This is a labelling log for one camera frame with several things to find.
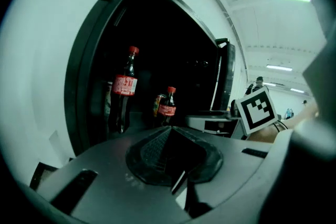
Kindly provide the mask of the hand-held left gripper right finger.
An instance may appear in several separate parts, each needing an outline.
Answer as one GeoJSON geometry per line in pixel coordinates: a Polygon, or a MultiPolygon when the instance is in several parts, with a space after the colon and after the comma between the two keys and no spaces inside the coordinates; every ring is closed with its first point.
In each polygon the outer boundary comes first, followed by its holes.
{"type": "Polygon", "coordinates": [[[292,131],[274,143],[236,140],[173,127],[169,170],[178,180],[169,209],[261,209],[279,176],[292,131]]]}

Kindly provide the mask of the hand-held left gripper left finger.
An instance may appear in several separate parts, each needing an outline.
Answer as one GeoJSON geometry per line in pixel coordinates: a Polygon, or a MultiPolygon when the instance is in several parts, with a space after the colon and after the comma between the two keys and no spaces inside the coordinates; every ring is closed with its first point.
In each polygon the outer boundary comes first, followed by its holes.
{"type": "Polygon", "coordinates": [[[191,218],[170,188],[145,184],[128,169],[128,148],[162,132],[163,128],[132,132],[98,144],[56,170],[37,189],[48,202],[83,170],[96,173],[70,216],[85,223],[186,223],[191,218]]]}

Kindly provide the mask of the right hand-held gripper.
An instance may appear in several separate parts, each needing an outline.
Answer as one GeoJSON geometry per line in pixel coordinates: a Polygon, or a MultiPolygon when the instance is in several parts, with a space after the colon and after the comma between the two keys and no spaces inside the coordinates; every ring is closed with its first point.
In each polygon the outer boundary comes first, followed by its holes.
{"type": "Polygon", "coordinates": [[[194,130],[237,140],[245,140],[261,131],[278,133],[278,115],[266,88],[235,100],[230,111],[188,115],[185,123],[194,130]]]}

